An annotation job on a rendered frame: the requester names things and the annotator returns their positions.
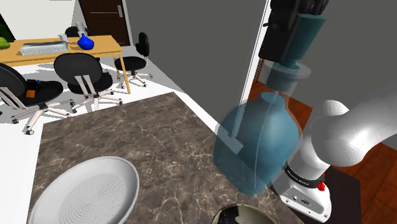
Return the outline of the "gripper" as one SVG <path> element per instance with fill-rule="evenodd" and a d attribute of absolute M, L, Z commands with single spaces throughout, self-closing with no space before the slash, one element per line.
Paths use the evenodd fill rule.
<path fill-rule="evenodd" d="M 321 15 L 329 0 L 271 0 L 271 13 L 259 58 L 282 62 L 296 31 L 297 15 Z"/>

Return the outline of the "teal glass bottle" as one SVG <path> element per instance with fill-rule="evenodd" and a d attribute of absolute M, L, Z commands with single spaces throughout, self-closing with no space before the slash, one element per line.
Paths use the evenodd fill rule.
<path fill-rule="evenodd" d="M 282 60 L 270 51 L 275 43 L 265 43 L 265 55 L 260 58 L 261 71 L 267 74 L 264 91 L 231 110 L 222 122 L 227 131 L 236 132 L 237 143 L 227 146 L 217 139 L 213 161 L 241 193 L 254 196 L 264 191 L 299 145 L 302 130 L 288 109 L 288 101 L 296 84 L 311 74 L 299 61 L 325 20 L 299 14 Z"/>

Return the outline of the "black office chair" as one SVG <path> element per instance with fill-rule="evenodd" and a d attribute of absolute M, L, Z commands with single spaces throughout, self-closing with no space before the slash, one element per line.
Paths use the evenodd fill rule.
<path fill-rule="evenodd" d="M 137 70 L 145 68 L 148 63 L 148 55 L 150 54 L 150 44 L 146 33 L 144 32 L 139 33 L 139 41 L 135 44 L 135 47 L 136 47 L 136 51 L 143 57 L 142 58 L 136 56 L 123 57 L 125 69 L 126 71 L 130 71 L 131 74 L 130 76 L 127 76 L 127 79 L 121 84 L 121 88 L 125 88 L 126 84 L 133 79 L 139 80 L 143 84 L 143 87 L 147 87 L 147 83 L 141 79 L 141 76 L 149 76 L 151 79 L 153 79 L 152 74 L 137 72 Z"/>
<path fill-rule="evenodd" d="M 65 35 L 69 38 L 69 37 L 79 37 L 80 35 L 78 34 L 78 32 L 79 32 L 79 30 L 78 30 L 78 28 L 76 27 L 76 26 L 71 26 L 71 27 L 68 27 L 66 30 L 65 30 Z M 90 30 L 89 29 L 85 29 L 85 34 L 86 34 L 86 36 L 91 36 L 92 35 L 92 33 L 90 32 Z"/>
<path fill-rule="evenodd" d="M 46 112 L 71 116 L 69 112 L 56 107 L 63 104 L 73 106 L 72 99 L 51 102 L 63 91 L 63 86 L 58 81 L 27 80 L 14 68 L 0 63 L 0 99 L 12 109 L 24 110 L 23 113 L 11 116 L 11 122 L 17 124 L 20 117 L 33 114 L 26 126 L 27 135 L 33 135 L 33 126 Z"/>
<path fill-rule="evenodd" d="M 121 98 L 112 97 L 113 79 L 108 71 L 103 71 L 101 63 L 87 53 L 64 53 L 54 63 L 57 75 L 67 82 L 69 90 L 74 94 L 83 95 L 85 100 L 76 104 L 71 102 L 72 112 L 90 101 L 94 102 L 94 111 L 99 109 L 99 100 L 108 99 L 123 104 Z"/>

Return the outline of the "wooden table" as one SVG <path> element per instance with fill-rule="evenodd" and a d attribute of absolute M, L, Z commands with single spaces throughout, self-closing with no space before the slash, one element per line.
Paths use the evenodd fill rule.
<path fill-rule="evenodd" d="M 94 48 L 92 50 L 82 50 L 77 44 L 79 38 L 73 37 L 73 38 L 69 38 L 69 43 L 67 44 L 67 52 L 68 53 L 85 52 L 94 57 L 112 56 L 114 60 L 116 59 L 116 56 L 119 56 L 120 62 L 122 64 L 123 79 L 126 82 L 125 86 L 128 90 L 128 94 L 130 94 L 130 87 L 125 69 L 125 64 L 123 61 L 123 55 L 122 55 L 123 50 L 121 46 L 116 42 L 116 40 L 111 35 L 90 36 L 89 38 L 94 41 Z M 6 64 L 10 67 L 15 67 L 15 66 L 27 66 L 27 65 L 46 64 L 46 63 L 54 62 L 55 58 L 59 55 L 59 53 L 22 56 L 19 50 L 22 47 L 22 45 L 25 43 L 54 42 L 58 40 L 59 38 L 15 40 L 13 43 L 10 43 L 9 48 L 0 50 L 0 63 Z"/>

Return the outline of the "dark brown door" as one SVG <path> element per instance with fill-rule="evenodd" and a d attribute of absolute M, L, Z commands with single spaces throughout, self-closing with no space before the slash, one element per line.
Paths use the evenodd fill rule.
<path fill-rule="evenodd" d="M 86 25 L 94 36 L 111 35 L 120 46 L 130 46 L 123 0 L 78 0 Z"/>

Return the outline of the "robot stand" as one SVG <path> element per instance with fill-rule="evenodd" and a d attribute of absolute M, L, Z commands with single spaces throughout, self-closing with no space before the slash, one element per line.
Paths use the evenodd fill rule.
<path fill-rule="evenodd" d="M 360 181 L 329 167 L 321 191 L 306 188 L 285 172 L 271 189 L 304 224 L 361 224 Z"/>

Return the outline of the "dark glazed bowl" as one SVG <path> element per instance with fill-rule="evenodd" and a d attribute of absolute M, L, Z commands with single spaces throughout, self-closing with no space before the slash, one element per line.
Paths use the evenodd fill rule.
<path fill-rule="evenodd" d="M 276 224 L 264 212 L 247 204 L 230 204 L 220 209 L 211 224 Z"/>

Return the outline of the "white ribbed plate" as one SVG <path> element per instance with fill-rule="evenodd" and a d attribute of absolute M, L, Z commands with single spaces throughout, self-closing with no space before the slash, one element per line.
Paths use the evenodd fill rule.
<path fill-rule="evenodd" d="M 27 224 L 124 224 L 139 192 L 139 175 L 122 157 L 86 160 L 52 181 Z"/>

